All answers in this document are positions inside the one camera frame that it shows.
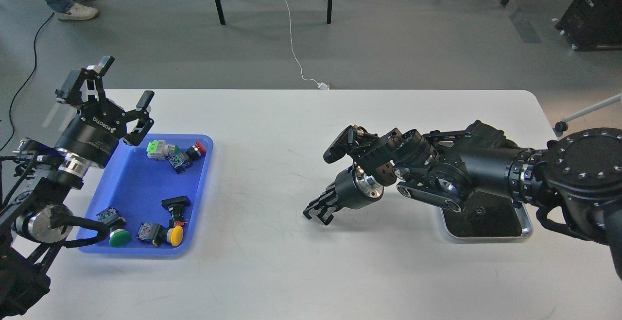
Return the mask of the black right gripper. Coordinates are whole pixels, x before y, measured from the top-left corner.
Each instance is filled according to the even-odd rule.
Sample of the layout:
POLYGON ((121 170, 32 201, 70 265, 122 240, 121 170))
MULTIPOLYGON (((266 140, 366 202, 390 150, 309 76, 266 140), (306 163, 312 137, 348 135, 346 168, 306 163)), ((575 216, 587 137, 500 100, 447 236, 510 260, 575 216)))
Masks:
POLYGON ((303 215, 327 226, 333 220, 335 212, 342 208, 360 209, 379 201, 384 194, 384 187, 373 176, 365 174, 361 167, 351 165, 338 173, 334 184, 307 205, 303 215))

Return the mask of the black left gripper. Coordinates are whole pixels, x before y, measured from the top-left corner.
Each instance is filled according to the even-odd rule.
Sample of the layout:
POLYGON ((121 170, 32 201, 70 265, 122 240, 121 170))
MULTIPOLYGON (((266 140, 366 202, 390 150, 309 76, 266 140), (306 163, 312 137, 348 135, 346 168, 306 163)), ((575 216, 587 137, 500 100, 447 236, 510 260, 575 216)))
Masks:
POLYGON ((107 101, 103 76, 114 63, 113 56, 104 56, 98 64, 73 68, 62 87, 55 91, 56 102, 78 110, 56 143, 58 150, 72 152, 97 167, 106 167, 119 139, 137 147, 154 124, 149 105, 154 92, 145 90, 134 110, 124 111, 107 101), (126 124, 137 120, 127 132, 126 124))

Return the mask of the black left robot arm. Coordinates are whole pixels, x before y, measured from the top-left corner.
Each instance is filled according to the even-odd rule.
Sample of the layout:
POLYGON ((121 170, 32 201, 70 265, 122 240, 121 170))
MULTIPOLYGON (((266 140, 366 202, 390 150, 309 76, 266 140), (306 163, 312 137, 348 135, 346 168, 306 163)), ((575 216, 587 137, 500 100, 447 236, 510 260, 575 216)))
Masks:
POLYGON ((103 76, 114 62, 105 56, 99 64, 74 68, 56 101, 76 109, 53 147, 23 138, 8 159, 20 167, 18 183, 46 169, 33 189, 7 194, 1 205, 1 317, 25 314, 49 293, 47 272, 58 252, 98 243, 109 234, 101 222, 74 216, 64 204, 72 189, 84 185, 90 167, 104 168, 120 141, 139 145, 153 126, 145 91, 134 110, 126 111, 107 98, 103 76))

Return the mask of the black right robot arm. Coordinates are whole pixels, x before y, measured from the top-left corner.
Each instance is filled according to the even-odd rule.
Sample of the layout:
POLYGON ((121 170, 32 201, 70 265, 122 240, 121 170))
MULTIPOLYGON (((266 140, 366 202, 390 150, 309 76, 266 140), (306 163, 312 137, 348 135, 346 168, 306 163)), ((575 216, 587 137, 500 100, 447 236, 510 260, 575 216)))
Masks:
POLYGON ((537 207, 549 231, 609 247, 621 273, 621 131, 591 128, 550 140, 546 149, 521 148, 502 130, 474 121, 460 131, 416 129, 387 134, 346 127, 324 152, 339 172, 305 207, 306 219, 328 225, 342 208, 360 209, 396 185, 403 196, 461 212, 476 191, 537 207))

